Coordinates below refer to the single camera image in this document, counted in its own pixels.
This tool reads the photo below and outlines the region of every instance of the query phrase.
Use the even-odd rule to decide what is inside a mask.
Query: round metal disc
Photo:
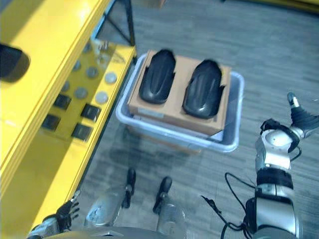
[[[88,96],[88,91],[84,87],[76,88],[74,95],[78,99],[84,99]]]
[[[70,88],[70,82],[69,81],[66,81],[61,89],[62,92],[66,92],[68,91]]]
[[[116,82],[116,80],[117,80],[117,76],[114,72],[110,72],[105,75],[105,82],[107,84],[113,84]]]
[[[100,91],[95,95],[95,101],[98,104],[105,104],[109,100],[108,94],[105,91]]]
[[[97,75],[99,74],[99,71],[96,67],[90,66],[87,70],[86,70],[86,75],[89,78],[95,78]]]
[[[81,62],[79,60],[77,60],[75,62],[75,65],[73,66],[72,71],[78,71],[81,68]]]

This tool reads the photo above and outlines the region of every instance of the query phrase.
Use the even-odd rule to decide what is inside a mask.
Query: gray plastic bin
[[[219,152],[234,151],[239,143],[244,78],[236,72],[231,72],[231,87],[225,129],[216,135],[208,136],[171,124],[143,119],[142,117],[130,114],[127,102],[145,58],[146,54],[138,59],[135,69],[126,85],[124,94],[116,108],[116,116],[119,121],[133,127],[134,130],[141,134],[173,143],[184,148],[186,147],[190,150],[210,149]]]

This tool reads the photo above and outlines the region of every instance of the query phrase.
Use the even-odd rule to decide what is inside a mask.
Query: black cable
[[[244,211],[245,211],[245,213],[246,213],[246,208],[245,208],[244,204],[240,201],[240,199],[237,197],[237,195],[236,195],[236,193],[234,192],[234,190],[232,189],[232,187],[230,186],[230,183],[228,182],[227,175],[232,176],[233,178],[237,179],[239,182],[245,184],[246,186],[248,186],[248,187],[250,187],[250,188],[253,188],[253,189],[254,189],[255,186],[253,186],[253,185],[251,185],[251,184],[249,184],[249,183],[244,182],[243,180],[241,180],[240,178],[236,177],[236,176],[235,176],[234,174],[232,174],[232,173],[229,173],[229,172],[226,172],[226,173],[225,173],[225,180],[226,180],[226,183],[227,183],[227,185],[228,185],[230,191],[231,191],[232,194],[235,196],[235,198],[237,199],[237,201],[239,202],[239,204],[241,205],[241,207],[244,209]]]
[[[228,225],[225,224],[225,226],[223,227],[223,230],[221,231],[220,239],[224,239],[227,227]]]
[[[299,149],[299,153],[298,153],[295,157],[293,157],[293,158],[290,160],[290,162],[294,161],[295,159],[297,159],[297,158],[302,154],[301,148],[300,148],[299,146],[297,146],[297,148]]]
[[[207,197],[204,197],[201,195],[201,197],[209,204],[209,206],[215,211],[215,213],[220,217],[220,219],[226,224],[228,227],[230,227],[234,231],[241,231],[242,230],[242,225],[236,225],[234,223],[229,223],[226,221],[226,219],[222,216],[221,211],[217,208],[214,200],[208,199]]]
[[[255,189],[255,186],[254,185],[251,185],[249,183],[246,183],[245,181],[241,180],[240,178],[236,177],[234,174],[232,173],[229,173],[229,172],[226,172],[225,173],[225,180],[226,180],[226,183],[230,189],[230,191],[232,192],[232,194],[235,196],[235,198],[237,199],[237,201],[240,203],[240,205],[242,206],[242,208],[244,209],[245,211],[245,218],[246,218],[246,208],[245,206],[243,205],[243,203],[240,201],[240,199],[237,197],[237,195],[235,194],[234,190],[232,189],[232,187],[230,186],[230,183],[228,181],[228,178],[227,176],[230,175],[232,176],[233,178],[235,178],[236,180],[238,180],[239,182],[245,184],[246,186],[250,187],[250,188],[253,188]],[[202,195],[202,198],[208,203],[208,205],[215,211],[215,213],[220,217],[220,219],[224,222],[224,227],[223,227],[223,230],[222,230],[222,233],[221,233],[221,236],[220,238],[223,239],[225,237],[225,232],[227,230],[227,228],[229,227],[230,229],[234,230],[234,231],[237,231],[237,232],[240,232],[240,231],[243,231],[243,234],[245,236],[246,239],[251,239],[251,235],[250,233],[248,232],[247,230],[247,225],[245,223],[245,218],[244,218],[244,222],[241,224],[241,225],[236,225],[234,223],[231,223],[231,222],[228,222],[226,221],[226,219],[222,216],[221,214],[221,211],[217,208],[214,200],[212,199],[208,199],[206,197],[204,197]]]
[[[247,230],[246,228],[243,229],[243,233],[246,239],[250,239],[250,237],[247,235]]]

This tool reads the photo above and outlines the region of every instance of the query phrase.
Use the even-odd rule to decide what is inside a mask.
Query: cardboard box
[[[214,135],[222,131],[226,120],[231,68],[220,65],[222,71],[221,85],[225,85],[225,88],[217,115],[211,119],[205,120],[187,115],[182,108],[188,82],[191,79],[194,69],[202,62],[202,60],[175,55],[175,77],[167,101],[164,104],[155,105],[147,103],[140,98],[139,89],[145,68],[149,66],[151,59],[155,54],[156,51],[149,51],[141,67],[128,101],[130,112],[134,115],[148,117],[207,135]]]

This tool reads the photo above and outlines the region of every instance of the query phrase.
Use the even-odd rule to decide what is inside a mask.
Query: black shoe
[[[160,187],[159,187],[159,191],[156,195],[156,201],[155,201],[155,204],[154,204],[154,207],[153,207],[153,212],[157,215],[160,214],[160,210],[161,210],[161,203],[162,203],[162,195],[163,194],[168,194],[169,190],[170,190],[170,187],[171,187],[171,184],[172,184],[173,180],[171,177],[164,177],[161,184],[160,184]]]

